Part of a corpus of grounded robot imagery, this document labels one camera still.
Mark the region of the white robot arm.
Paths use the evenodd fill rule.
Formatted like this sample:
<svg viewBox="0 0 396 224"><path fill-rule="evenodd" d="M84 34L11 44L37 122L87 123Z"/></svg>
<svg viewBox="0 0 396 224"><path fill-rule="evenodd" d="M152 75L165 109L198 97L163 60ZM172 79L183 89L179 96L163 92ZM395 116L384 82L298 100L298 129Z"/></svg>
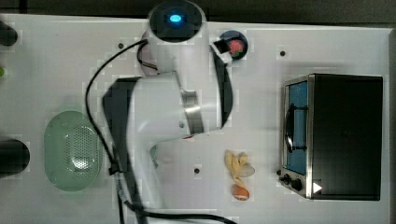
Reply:
<svg viewBox="0 0 396 224"><path fill-rule="evenodd" d="M157 73L117 79L103 97L113 141L120 204L137 224L161 213L163 197L150 151L174 139L218 130L233 109L231 52L208 34L205 13L189 0L166 0L148 15L145 43Z"/></svg>

